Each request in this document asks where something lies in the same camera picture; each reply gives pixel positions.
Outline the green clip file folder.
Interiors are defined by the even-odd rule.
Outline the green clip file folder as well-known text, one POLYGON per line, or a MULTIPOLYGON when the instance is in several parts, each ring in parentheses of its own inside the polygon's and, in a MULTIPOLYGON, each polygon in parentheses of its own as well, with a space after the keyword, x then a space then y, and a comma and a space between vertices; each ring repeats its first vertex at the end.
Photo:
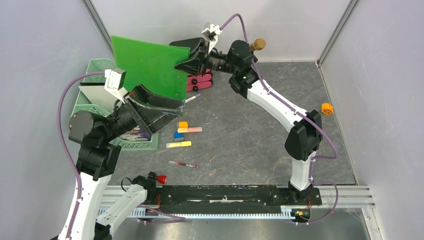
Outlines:
POLYGON ((150 92, 184 100, 188 74, 175 69, 187 60, 188 47, 140 41, 122 36, 111 36, 115 65, 126 71, 123 87, 127 91, 142 84, 150 92))

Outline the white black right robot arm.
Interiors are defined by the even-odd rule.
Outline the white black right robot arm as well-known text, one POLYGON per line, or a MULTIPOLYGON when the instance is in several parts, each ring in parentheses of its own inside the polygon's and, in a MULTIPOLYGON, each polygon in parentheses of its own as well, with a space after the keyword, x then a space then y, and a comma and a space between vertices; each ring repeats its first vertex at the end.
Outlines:
POLYGON ((292 158, 288 196, 295 204, 306 201, 313 188, 310 180, 312 158, 323 139, 320 114, 316 110, 307 111, 273 92, 254 68, 258 59, 250 44, 243 40, 235 40, 227 53, 215 50, 201 37, 173 41, 170 46, 189 48, 188 59, 176 64, 175 69, 190 76, 203 76, 207 70, 231 74, 228 82, 235 93, 259 105, 282 124, 288 132, 284 148, 292 158))

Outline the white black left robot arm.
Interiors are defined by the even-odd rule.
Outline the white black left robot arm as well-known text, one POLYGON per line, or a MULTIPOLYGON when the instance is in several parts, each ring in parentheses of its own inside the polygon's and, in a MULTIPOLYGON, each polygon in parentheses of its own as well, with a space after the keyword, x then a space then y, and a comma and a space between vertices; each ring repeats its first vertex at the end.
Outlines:
POLYGON ((150 172, 136 176, 105 213, 98 214, 106 187, 115 172, 122 148, 113 140, 141 127, 151 135, 183 114, 184 101, 161 96, 143 85, 131 91, 121 88, 111 114, 103 116, 80 110, 69 120, 70 141, 80 147, 70 162, 75 174, 75 190, 59 240, 110 240, 128 215, 143 203, 163 202, 157 191, 160 177, 150 172))

